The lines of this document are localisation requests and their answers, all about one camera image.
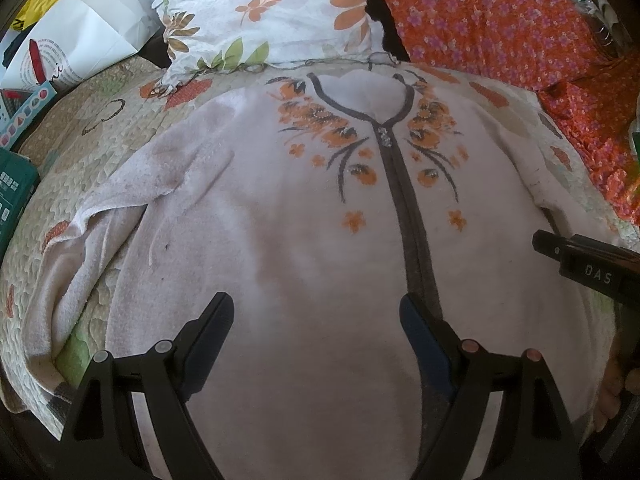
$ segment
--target human hand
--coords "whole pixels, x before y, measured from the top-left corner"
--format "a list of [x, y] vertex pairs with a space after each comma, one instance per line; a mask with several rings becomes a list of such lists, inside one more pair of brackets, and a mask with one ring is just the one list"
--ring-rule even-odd
[[593, 413], [593, 423], [600, 432], [607, 422], [620, 410], [620, 393], [625, 388], [634, 395], [640, 395], [640, 368], [631, 370], [626, 376], [620, 366], [620, 334], [616, 334], [609, 350], [609, 361], [604, 370], [602, 384], [598, 392], [598, 400]]

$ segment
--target orange floral fabric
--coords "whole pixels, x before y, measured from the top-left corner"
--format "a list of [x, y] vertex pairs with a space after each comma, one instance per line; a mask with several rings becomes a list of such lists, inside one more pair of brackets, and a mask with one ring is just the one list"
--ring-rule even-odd
[[538, 92], [545, 111], [580, 154], [594, 186], [620, 218], [636, 225], [640, 168], [631, 155], [628, 128], [636, 116], [639, 92], [640, 52], [593, 76]]
[[570, 0], [385, 1], [412, 62], [538, 90], [608, 60]]

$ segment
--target bed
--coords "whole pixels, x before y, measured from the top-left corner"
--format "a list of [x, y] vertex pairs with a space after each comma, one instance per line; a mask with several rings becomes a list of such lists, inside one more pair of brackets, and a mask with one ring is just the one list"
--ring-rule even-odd
[[[0, 18], [15, 12], [20, 1], [3, 0]], [[379, 5], [377, 12], [386, 28], [394, 31], [392, 12], [385, 5]], [[385, 46], [402, 59], [406, 53], [400, 51], [404, 48], [400, 40], [401, 36], [394, 37], [390, 32]], [[550, 105], [543, 107], [535, 92], [481, 75], [424, 63], [416, 66], [428, 74], [430, 84], [436, 88], [453, 89], [476, 102], [508, 129], [533, 139], [546, 166], [574, 199], [594, 218], [616, 231], [627, 247], [640, 249], [640, 232], [632, 222], [635, 218], [621, 219], [592, 185], [593, 171], [590, 173], [584, 165], [585, 153], [577, 151], [576, 142], [570, 142], [569, 136], [562, 134], [567, 127], [558, 126], [554, 116], [547, 113], [555, 110]], [[349, 61], [319, 63], [314, 71], [340, 75], [356, 67], [360, 65]], [[415, 67], [381, 58], [372, 60], [369, 69], [384, 74]], [[303, 67], [289, 70], [286, 75], [296, 77], [306, 72], [308, 68]], [[105, 70], [62, 99], [20, 147], [19, 152], [38, 167], [42, 184], [25, 210], [0, 270], [0, 298], [5, 306], [0, 329], [0, 393], [11, 412], [30, 410], [58, 438], [74, 388], [91, 356], [104, 348], [111, 298], [128, 244], [123, 245], [98, 280], [53, 361], [64, 378], [53, 396], [44, 395], [27, 370], [20, 338], [45, 247], [65, 229], [82, 199], [153, 136], [183, 120], [211, 98], [231, 89], [263, 84], [281, 72], [266, 68], [257, 74], [209, 73], [198, 76], [172, 95], [158, 98], [151, 91], [162, 74], [141, 57]], [[46, 469], [42, 461], [40, 466]]]

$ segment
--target orange flower pattern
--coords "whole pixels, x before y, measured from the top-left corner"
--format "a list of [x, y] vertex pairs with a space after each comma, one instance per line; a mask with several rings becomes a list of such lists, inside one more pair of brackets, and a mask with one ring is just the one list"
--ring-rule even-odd
[[14, 316], [14, 286], [9, 286], [9, 293], [6, 295], [6, 302], [4, 304], [7, 317]]
[[71, 224], [69, 220], [63, 220], [62, 222], [58, 222], [57, 224], [55, 224], [51, 229], [49, 229], [49, 231], [47, 231], [47, 234], [45, 234], [44, 240], [42, 241], [42, 247], [40, 248], [41, 254], [44, 254], [44, 249], [47, 248], [49, 242], [52, 241], [53, 238], [55, 238], [56, 236], [60, 236], [63, 232], [66, 231], [66, 228], [69, 227], [69, 224]]
[[426, 79], [415, 72], [409, 72], [416, 78], [413, 87], [420, 95], [417, 106], [418, 113], [407, 123], [410, 137], [409, 144], [414, 149], [410, 152], [410, 155], [415, 162], [421, 162], [424, 156], [434, 165], [434, 168], [422, 168], [418, 172], [418, 184], [424, 187], [432, 187], [442, 174], [451, 186], [457, 202], [458, 188], [447, 166], [451, 169], [457, 169], [460, 167], [460, 161], [455, 155], [447, 158], [436, 150], [444, 137], [460, 134], [453, 130], [456, 121], [451, 117], [449, 107], [436, 99], [433, 89]]
[[455, 211], [449, 211], [449, 223], [462, 232], [462, 229], [466, 227], [466, 220], [462, 218], [462, 211], [459, 209]]
[[289, 150], [289, 155], [293, 155], [295, 158], [300, 158], [305, 153], [304, 144], [292, 144]]
[[336, 17], [334, 21], [335, 30], [347, 30], [348, 28], [360, 25], [356, 40], [353, 41], [353, 44], [351, 44], [350, 41], [344, 47], [344, 51], [346, 52], [350, 47], [361, 44], [369, 33], [369, 20], [365, 13], [367, 0], [329, 0], [329, 3], [334, 7], [347, 9]]
[[567, 171], [573, 171], [571, 169], [571, 161], [569, 160], [569, 155], [566, 154], [560, 148], [556, 148], [555, 146], [551, 147], [551, 151], [554, 152], [554, 155], [558, 158], [562, 165], [567, 169]]
[[358, 156], [362, 158], [372, 158], [373, 152], [369, 148], [362, 148], [361, 150], [358, 150]]
[[346, 227], [351, 231], [351, 234], [356, 234], [361, 227], [366, 225], [367, 221], [364, 219], [364, 213], [362, 211], [349, 211], [344, 215], [344, 220], [342, 221], [342, 227]]
[[314, 155], [311, 159], [311, 163], [315, 168], [322, 168], [326, 162], [326, 159], [322, 155]]
[[237, 12], [242, 12], [242, 18], [240, 19], [240, 25], [244, 22], [246, 16], [252, 22], [259, 22], [262, 14], [265, 13], [270, 7], [273, 7], [282, 0], [251, 0], [248, 4], [240, 5], [236, 7]]

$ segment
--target green leaf print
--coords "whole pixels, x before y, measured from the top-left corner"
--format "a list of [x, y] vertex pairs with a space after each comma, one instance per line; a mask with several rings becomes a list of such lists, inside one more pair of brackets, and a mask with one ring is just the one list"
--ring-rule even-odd
[[267, 61], [267, 57], [269, 56], [269, 42], [265, 41], [261, 46], [256, 48], [254, 52], [246, 59], [244, 62], [247, 66], [252, 65], [261, 65], [265, 61]]
[[243, 52], [244, 45], [242, 44], [242, 38], [238, 38], [225, 52], [225, 65], [223, 66], [223, 70], [234, 70], [238, 68]]

